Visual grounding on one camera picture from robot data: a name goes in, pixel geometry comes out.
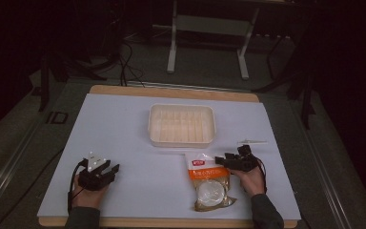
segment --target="person's right hand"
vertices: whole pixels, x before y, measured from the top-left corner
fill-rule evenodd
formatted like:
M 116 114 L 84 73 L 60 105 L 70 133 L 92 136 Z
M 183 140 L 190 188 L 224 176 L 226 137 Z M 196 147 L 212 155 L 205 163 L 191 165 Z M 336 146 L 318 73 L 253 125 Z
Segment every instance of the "person's right hand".
M 257 194 L 265 194 L 265 183 L 263 173 L 259 167 L 255 167 L 249 172 L 230 170 L 231 173 L 240 178 L 240 184 L 253 197 Z

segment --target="packaged food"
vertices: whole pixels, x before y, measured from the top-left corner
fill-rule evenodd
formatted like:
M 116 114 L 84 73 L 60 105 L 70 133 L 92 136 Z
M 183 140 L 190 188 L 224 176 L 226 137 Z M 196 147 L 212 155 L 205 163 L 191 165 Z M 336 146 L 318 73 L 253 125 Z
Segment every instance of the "packaged food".
M 203 153 L 187 153 L 189 177 L 197 193 L 194 210 L 211 211 L 234 204 L 235 198 L 228 196 L 230 172 L 222 165 L 215 164 L 214 156 Z

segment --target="hand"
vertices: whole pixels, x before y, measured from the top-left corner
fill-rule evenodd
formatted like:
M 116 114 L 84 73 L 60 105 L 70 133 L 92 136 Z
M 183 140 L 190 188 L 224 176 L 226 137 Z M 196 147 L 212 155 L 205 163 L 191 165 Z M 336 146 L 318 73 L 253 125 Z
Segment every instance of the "hand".
M 74 189 L 72 196 L 74 198 L 72 200 L 72 207 L 91 207 L 99 209 L 102 198 L 109 189 L 109 185 L 99 191 L 82 190 L 83 188 L 79 186 L 78 179 L 79 175 L 75 176 L 75 180 L 73 181 Z
M 249 172 L 230 170 L 231 173 L 240 178 L 240 185 L 245 189 L 249 196 L 265 194 L 265 183 L 263 173 L 259 167 L 255 167 Z

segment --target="clear plastic container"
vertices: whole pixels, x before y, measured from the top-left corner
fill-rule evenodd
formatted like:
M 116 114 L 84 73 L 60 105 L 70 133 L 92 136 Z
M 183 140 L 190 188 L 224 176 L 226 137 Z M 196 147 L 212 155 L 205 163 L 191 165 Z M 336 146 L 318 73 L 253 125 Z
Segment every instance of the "clear plastic container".
M 206 148 L 216 132 L 214 112 L 207 106 L 154 104 L 148 130 L 156 147 Z

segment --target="metal stand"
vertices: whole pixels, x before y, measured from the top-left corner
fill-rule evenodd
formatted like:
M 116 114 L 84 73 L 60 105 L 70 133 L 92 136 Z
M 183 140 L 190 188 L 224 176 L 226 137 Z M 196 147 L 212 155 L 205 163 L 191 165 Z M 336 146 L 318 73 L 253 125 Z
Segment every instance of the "metal stand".
M 208 33 L 219 33 L 228 35 L 244 36 L 242 47 L 237 51 L 237 58 L 241 76 L 244 80 L 249 79 L 248 69 L 246 67 L 245 53 L 254 30 L 254 23 L 258 16 L 259 8 L 254 10 L 251 22 L 218 19 L 210 17 L 196 17 L 181 15 L 177 13 L 177 0 L 173 1 L 173 19 L 172 19 L 172 44 L 169 51 L 168 73 L 174 73 L 174 63 L 176 60 L 176 33 L 182 31 L 200 31 Z

